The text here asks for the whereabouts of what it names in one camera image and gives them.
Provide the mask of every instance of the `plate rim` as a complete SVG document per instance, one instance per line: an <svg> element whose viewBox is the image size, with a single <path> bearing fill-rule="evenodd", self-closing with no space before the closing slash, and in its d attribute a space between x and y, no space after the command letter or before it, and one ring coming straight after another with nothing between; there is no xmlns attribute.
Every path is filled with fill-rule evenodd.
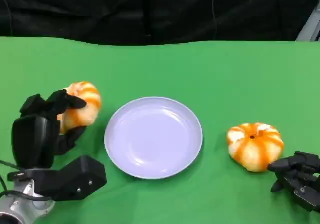
<svg viewBox="0 0 320 224"><path fill-rule="evenodd" d="M140 176L140 175L136 175L136 174L133 174L131 172L128 172L128 171L125 171L123 170L123 168L121 168L119 166L119 164L114 160L114 158L110 155L110 150L107 148L107 144L106 144L106 136L107 136L107 130L108 130L108 126L109 126L109 123L115 118L115 116L122 110L124 109L125 107L129 106L130 104L134 103L134 102L138 102L138 101L141 101L141 100L144 100L144 99L165 99L165 100L169 100L169 101L172 101L172 102L175 102L183 107L185 107L189 112L191 112L191 114L195 117L196 119L196 122L198 124L198 126L200 127L200 131L201 131L201 142L200 142L200 145L199 145L199 148L197 149L197 151L195 152L195 156L194 158L191 159L191 161L189 161L188 163L186 163L185 165L183 165L182 168L178 169L176 172L173 172L172 174L170 175L166 175L166 176L162 176L162 177L145 177L145 176ZM200 123L200 120L199 118L196 116L196 114L190 109L188 108L186 105L184 105L183 103L177 101L177 100L174 100L174 99L171 99L171 98L167 98L167 97L160 97L160 96L150 96L150 97L142 97L142 98L138 98L138 99L134 99L134 100L131 100L130 102L124 104L123 106L121 106L112 116L111 118L109 119L108 121L108 124L105 128L105 132L104 132L104 147L106 149L106 152L107 152L107 155L109 156L110 160L116 165L117 168L119 168L121 171L123 171L124 173L127 173L133 177L136 177L136 178L141 178L141 179L149 179L149 180L157 180L157 179L165 179L165 178L169 178L169 177L172 177L172 176L175 176L177 175L178 173L184 171L185 169L187 169L195 160L196 158L198 157L201 149L202 149L202 146L203 146L203 142L204 142L204 131L202 129L202 125Z"/></svg>

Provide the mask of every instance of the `cable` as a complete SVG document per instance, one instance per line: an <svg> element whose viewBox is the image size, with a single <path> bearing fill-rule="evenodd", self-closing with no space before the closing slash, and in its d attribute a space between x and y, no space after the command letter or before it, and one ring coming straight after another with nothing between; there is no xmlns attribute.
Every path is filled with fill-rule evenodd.
<svg viewBox="0 0 320 224"><path fill-rule="evenodd" d="M217 23L217 19L216 19L216 12L215 12L215 3L214 3L215 0L212 0L212 15L213 15L213 24L214 24L214 35L213 35L213 40L216 39L217 37L217 32L218 32L218 23Z"/></svg>
<svg viewBox="0 0 320 224"><path fill-rule="evenodd" d="M13 29L13 26L12 26L12 14L11 14L11 10L9 8L9 4L7 2L7 0L3 0L5 2L5 5L6 5L6 9L8 10L8 15L9 15L9 21L10 21L10 35L13 36L14 35L14 29Z"/></svg>
<svg viewBox="0 0 320 224"><path fill-rule="evenodd" d="M1 175L0 175L0 182L1 182L1 185L2 185L2 187L3 187L3 189L4 189L4 191L8 191L8 188L7 188L7 186L6 186L6 183L5 183L5 181L4 181L4 179L2 178Z"/></svg>
<svg viewBox="0 0 320 224"><path fill-rule="evenodd" d="M18 170L20 170L20 171L23 171L23 170L24 170L23 168L20 168L20 167L18 167L18 166L15 165L15 164L12 164L12 163L9 163L9 162L3 161L3 160L0 160L0 164L6 165L6 166L11 167L11 168L18 169Z"/></svg>
<svg viewBox="0 0 320 224"><path fill-rule="evenodd" d="M0 193L0 198L4 195L15 195L24 199L28 199L31 201L49 201L52 200L51 197L34 197L23 192L15 191L15 190L8 190Z"/></svg>
<svg viewBox="0 0 320 224"><path fill-rule="evenodd" d="M0 160L0 164L3 164L3 165L6 165L8 167L12 167L12 168L18 169L20 171L24 170L23 168L20 168L15 164L12 164L12 163L9 163L9 162L3 161L3 160ZM34 196L31 196L31 195L28 195L28 194L25 194L23 192L19 192L19 191L16 191L16 190L8 190L8 188L6 186L6 183L5 183L5 181L4 181L4 179L2 178L1 175L0 175L0 182L1 182L2 187L4 189L4 191L2 193L0 193L0 198L2 196L4 196L4 195L15 195L15 196L18 196L18 197L21 197L21 198L25 198L25 199L28 199L28 200L31 200L31 201L48 201L48 200L52 199L51 197L34 197Z"/></svg>
<svg viewBox="0 0 320 224"><path fill-rule="evenodd" d="M20 171L23 170L22 168L18 167L17 165L12 164L12 163L9 163L9 162L6 162L6 161L3 161L3 160L0 160L0 164L6 165L6 166L11 167L11 168L18 169L18 170L20 170ZM6 183L5 183L5 181L4 181L4 179L2 178L1 175L0 175L0 183L1 183L4 191L7 192L7 191L8 191L8 188L7 188Z"/></svg>

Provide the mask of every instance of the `black cable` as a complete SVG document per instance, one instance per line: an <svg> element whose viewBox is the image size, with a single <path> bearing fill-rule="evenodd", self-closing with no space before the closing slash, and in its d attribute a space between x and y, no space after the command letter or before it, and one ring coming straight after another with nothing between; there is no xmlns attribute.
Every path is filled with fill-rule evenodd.
<svg viewBox="0 0 320 224"><path fill-rule="evenodd" d="M4 189L4 191L8 191L8 188L7 188L7 186L6 186L6 183L5 183L5 181L4 181L4 179L2 178L1 175L0 175L0 182L1 182L1 185L2 185L2 187L3 187L3 189Z"/></svg>
<svg viewBox="0 0 320 224"><path fill-rule="evenodd" d="M7 2L7 0L3 0L4 4L6 5L6 9L8 10L8 16L9 16L9 24L10 24L10 35L13 36L14 35L14 28L12 26L12 14L11 14L11 10L9 8L9 4Z"/></svg>
<svg viewBox="0 0 320 224"><path fill-rule="evenodd" d="M23 168L20 168L15 164L12 164L12 163L9 163L9 162L3 161L3 160L0 160L0 164L3 164L3 165L6 165L8 167L12 167L12 168L18 169L20 171L24 171ZM19 191L16 191L16 190L8 190L8 188L6 186L6 183L3 180L1 175L0 175L0 182L1 182L1 184L3 186L3 189L4 189L4 191L2 193L0 193L0 198L2 196L4 196L4 195L15 195L15 196L18 196L18 197L21 197L21 198L25 198L25 199L28 199L28 200L31 200L31 201L48 201L48 200L52 199L51 197L34 197L34 196L31 196L31 195L28 195L28 194L25 194L23 192L19 192Z"/></svg>
<svg viewBox="0 0 320 224"><path fill-rule="evenodd" d="M285 29L284 29L284 22L283 22L283 18L282 18L282 8L281 8L281 3L280 3L280 0L276 0L276 5L277 5L277 10L276 10L276 14L278 16L278 26L279 26L279 29L281 30L281 37L282 37L282 41L285 41L286 39L286 34L285 34Z"/></svg>
<svg viewBox="0 0 320 224"><path fill-rule="evenodd" d="M213 35L213 40L216 39L217 37L217 32L218 32L218 23L217 23L217 19L216 19L216 12L215 12L215 3L214 3L215 0L212 0L212 15L213 15L213 24L214 24L214 35Z"/></svg>
<svg viewBox="0 0 320 224"><path fill-rule="evenodd" d="M11 168L18 169L18 170L20 170L20 171L23 171L23 170L24 170L23 168L20 168L20 167L18 167L18 166L15 165L15 164L12 164L12 163L9 163L9 162L3 161L3 160L0 160L0 164L6 165L6 166L11 167Z"/></svg>
<svg viewBox="0 0 320 224"><path fill-rule="evenodd" d="M24 199L28 199L31 201L49 201L52 200L51 197L34 197L23 192L15 191L15 190L8 190L0 193L0 198L4 195L15 195Z"/></svg>
<svg viewBox="0 0 320 224"><path fill-rule="evenodd" d="M18 170L20 170L20 171L23 170L22 168L18 167L17 165L12 164L12 163L9 163L9 162L6 162L6 161L3 161L3 160L0 160L0 164L6 165L6 166L11 167L11 168L18 169ZM4 181L4 179L2 178L1 175L0 175L0 183L1 183L4 191L7 192L7 191L8 191L8 188L7 188L6 183L5 183L5 181Z"/></svg>

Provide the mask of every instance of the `orange pumpkin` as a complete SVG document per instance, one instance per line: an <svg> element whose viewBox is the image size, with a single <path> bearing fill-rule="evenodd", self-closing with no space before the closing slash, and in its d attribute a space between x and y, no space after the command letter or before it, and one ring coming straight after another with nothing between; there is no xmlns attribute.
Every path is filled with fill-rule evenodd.
<svg viewBox="0 0 320 224"><path fill-rule="evenodd" d="M57 119L60 120L60 133L62 134L69 129L94 123L102 104L101 96L92 83L73 83L66 88L66 91L86 101L86 106L80 109L69 108L63 114L58 115Z"/></svg>
<svg viewBox="0 0 320 224"><path fill-rule="evenodd" d="M245 123L227 133L231 157L248 171L263 172L277 160L284 149L279 131L264 123Z"/></svg>

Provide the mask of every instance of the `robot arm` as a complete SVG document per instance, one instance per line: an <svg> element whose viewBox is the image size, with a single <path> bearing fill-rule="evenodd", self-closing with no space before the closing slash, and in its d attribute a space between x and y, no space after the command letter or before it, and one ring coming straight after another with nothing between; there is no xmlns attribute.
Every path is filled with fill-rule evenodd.
<svg viewBox="0 0 320 224"><path fill-rule="evenodd" d="M12 151L17 168L8 174L14 182L0 193L0 224L32 224L48 214L56 201L81 200L107 183L105 167L89 156L81 156L61 170L50 169L55 155L75 146L86 127L77 127L60 135L57 115L68 108L83 108L86 102L68 95L66 90L54 92L48 100L39 94L29 97L12 127Z"/></svg>

